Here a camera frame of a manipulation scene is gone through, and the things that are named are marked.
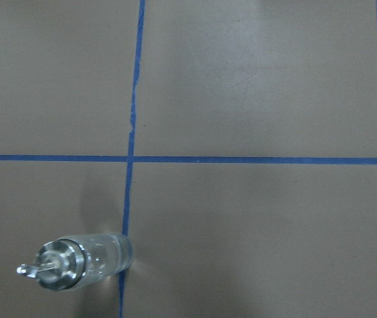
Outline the clear glass sauce bottle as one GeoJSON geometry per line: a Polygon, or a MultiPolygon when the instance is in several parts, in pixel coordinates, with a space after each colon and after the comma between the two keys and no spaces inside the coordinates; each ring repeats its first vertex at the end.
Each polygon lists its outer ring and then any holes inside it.
{"type": "Polygon", "coordinates": [[[22,264],[16,272],[59,292],[97,283],[125,271],[132,262],[133,247],[125,235],[69,235],[45,243],[34,263],[22,264]]]}

